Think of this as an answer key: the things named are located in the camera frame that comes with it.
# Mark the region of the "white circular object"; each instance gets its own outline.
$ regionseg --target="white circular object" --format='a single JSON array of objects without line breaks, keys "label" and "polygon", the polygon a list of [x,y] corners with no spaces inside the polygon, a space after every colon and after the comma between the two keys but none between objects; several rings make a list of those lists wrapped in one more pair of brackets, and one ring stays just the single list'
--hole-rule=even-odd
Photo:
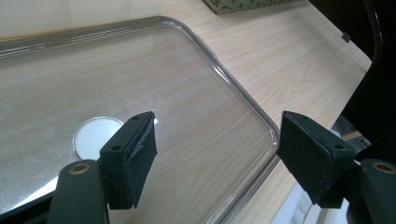
[{"label": "white circular object", "polygon": [[83,160],[98,160],[100,149],[122,126],[122,121],[98,117],[85,121],[76,131],[73,148]]}]

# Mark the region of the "transparent plastic tray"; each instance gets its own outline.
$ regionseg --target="transparent plastic tray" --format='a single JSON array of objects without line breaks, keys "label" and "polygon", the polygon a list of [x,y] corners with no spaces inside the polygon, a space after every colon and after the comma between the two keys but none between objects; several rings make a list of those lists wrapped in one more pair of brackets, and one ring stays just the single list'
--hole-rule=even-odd
[{"label": "transparent plastic tray", "polygon": [[233,219],[277,162],[278,130],[186,25],[165,17],[0,42],[0,214],[79,160],[94,117],[153,111],[158,155],[111,223]]}]

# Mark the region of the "wooden table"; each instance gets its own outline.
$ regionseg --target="wooden table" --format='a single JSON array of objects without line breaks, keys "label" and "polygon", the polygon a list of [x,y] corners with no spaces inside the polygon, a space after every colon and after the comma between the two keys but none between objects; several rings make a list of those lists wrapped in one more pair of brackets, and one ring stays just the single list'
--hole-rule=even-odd
[{"label": "wooden table", "polygon": [[[199,0],[166,0],[279,127],[283,110],[330,129],[371,61],[309,2],[218,16]],[[235,223],[269,223],[295,179],[282,162]]]}]

